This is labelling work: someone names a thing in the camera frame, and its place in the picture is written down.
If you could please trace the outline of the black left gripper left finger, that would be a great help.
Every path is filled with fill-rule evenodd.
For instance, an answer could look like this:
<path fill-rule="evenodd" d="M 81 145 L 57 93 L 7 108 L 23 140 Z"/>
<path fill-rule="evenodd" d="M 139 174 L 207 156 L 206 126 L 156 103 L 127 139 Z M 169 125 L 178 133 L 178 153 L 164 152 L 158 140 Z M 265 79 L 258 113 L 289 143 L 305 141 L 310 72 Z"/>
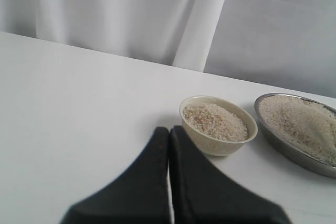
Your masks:
<path fill-rule="evenodd" d="M 169 131 L 157 127 L 136 160 L 113 182 L 72 205 L 62 223 L 170 223 Z"/>

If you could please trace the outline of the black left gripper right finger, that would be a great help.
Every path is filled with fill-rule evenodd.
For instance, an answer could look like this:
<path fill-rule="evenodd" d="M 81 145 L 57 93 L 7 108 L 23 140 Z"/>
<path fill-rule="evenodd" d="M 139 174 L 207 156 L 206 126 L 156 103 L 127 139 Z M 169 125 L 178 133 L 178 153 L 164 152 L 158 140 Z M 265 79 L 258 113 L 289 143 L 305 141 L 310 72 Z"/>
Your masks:
<path fill-rule="evenodd" d="M 182 126 L 169 138 L 175 223 L 290 223 L 277 204 L 242 187 L 217 169 Z"/>

